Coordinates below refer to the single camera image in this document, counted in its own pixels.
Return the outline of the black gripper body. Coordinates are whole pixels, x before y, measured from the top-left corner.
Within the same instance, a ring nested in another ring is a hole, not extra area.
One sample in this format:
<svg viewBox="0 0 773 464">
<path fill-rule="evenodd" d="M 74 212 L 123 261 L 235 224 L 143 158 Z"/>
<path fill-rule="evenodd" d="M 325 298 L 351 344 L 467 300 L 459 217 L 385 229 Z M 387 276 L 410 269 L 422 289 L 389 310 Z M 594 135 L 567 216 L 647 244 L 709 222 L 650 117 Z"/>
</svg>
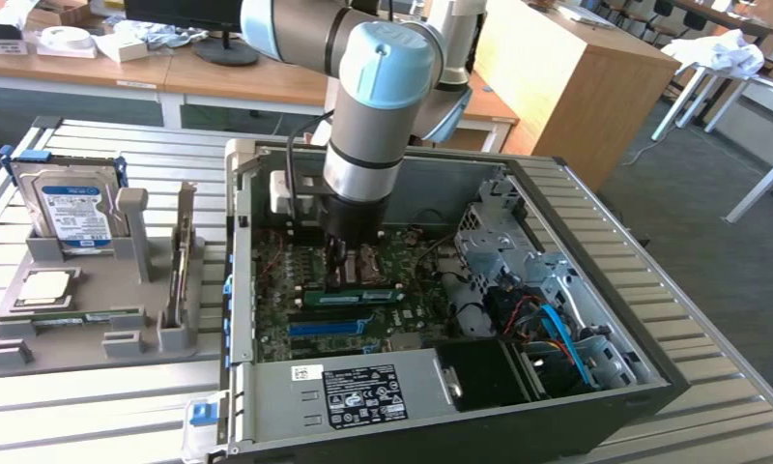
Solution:
<svg viewBox="0 0 773 464">
<path fill-rule="evenodd" d="M 323 231 L 346 250 L 370 245 L 377 238 L 389 197 L 374 202 L 357 202 L 338 194 L 323 197 Z"/>
</svg>

